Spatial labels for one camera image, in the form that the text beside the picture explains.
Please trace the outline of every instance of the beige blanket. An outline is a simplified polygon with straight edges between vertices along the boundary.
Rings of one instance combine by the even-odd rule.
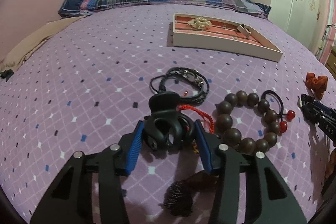
[[[17,44],[7,56],[0,61],[0,72],[5,70],[13,70],[16,72],[18,68],[26,61],[31,55],[39,49],[49,38],[53,37],[55,34],[64,30],[71,23],[82,19],[86,16],[71,17],[60,19],[57,21],[49,22],[42,26],[37,31],[30,34],[28,37],[23,39],[19,44]]]

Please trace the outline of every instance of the orange scrunchie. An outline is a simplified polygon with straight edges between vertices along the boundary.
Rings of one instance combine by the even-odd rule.
[[[315,77],[315,74],[308,72],[306,75],[306,87],[311,89],[318,100],[321,100],[327,90],[328,77],[325,75]]]

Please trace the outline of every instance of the blue gripper pad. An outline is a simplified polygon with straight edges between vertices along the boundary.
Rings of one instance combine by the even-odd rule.
[[[195,139],[203,168],[210,175],[218,175],[221,158],[216,155],[216,149],[221,142],[216,135],[204,131],[200,120],[195,121],[195,129]]]
[[[137,164],[139,153],[142,148],[143,128],[144,123],[142,121],[139,121],[133,132],[135,136],[126,156],[125,172],[127,175],[130,175],[130,173],[134,170],[135,165]]]

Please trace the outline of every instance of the black leather bracelet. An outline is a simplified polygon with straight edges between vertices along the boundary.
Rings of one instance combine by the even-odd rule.
[[[162,78],[159,84],[159,89],[155,89],[153,87],[152,82],[156,79]],[[209,82],[208,80],[201,75],[197,70],[184,68],[184,67],[174,67],[169,69],[165,75],[156,76],[151,79],[150,87],[152,90],[154,90],[156,93],[165,92],[166,86],[165,82],[169,78],[175,78],[178,80],[182,80],[184,82],[187,82],[188,84],[192,85],[196,89],[198,89],[198,94],[193,96],[180,96],[181,104],[183,105],[200,105],[202,104],[206,96],[209,93]]]

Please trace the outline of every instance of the purple bed sheet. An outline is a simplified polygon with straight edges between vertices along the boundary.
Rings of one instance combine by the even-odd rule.
[[[175,12],[248,24],[275,43],[283,57],[275,63],[228,52],[171,47],[170,22]],[[304,46],[267,20],[230,10],[169,4],[118,8],[81,19],[48,40],[7,83],[0,84],[0,184],[27,222],[73,152],[99,152],[149,115],[149,81],[173,66],[195,68],[209,79],[210,94],[199,107],[207,113],[227,93],[245,90],[261,95],[268,89],[281,96],[285,110],[296,112],[287,132],[266,154],[306,218],[313,216],[320,204],[328,146],[323,132],[303,120],[297,99],[307,93],[305,75],[313,72],[329,77],[322,102],[335,107],[331,74]],[[189,88],[173,80],[168,87],[180,94]],[[276,101],[269,100],[271,108],[278,110]],[[231,115],[244,137],[257,139],[263,134],[260,117],[253,110],[235,108]],[[175,218],[159,206],[172,182],[199,170],[201,161],[191,151],[162,158],[144,148],[134,172],[122,179],[131,223],[207,223],[214,193],[197,194],[188,218]],[[244,218],[244,189],[240,196],[239,223]],[[93,212],[99,223],[96,195]]]

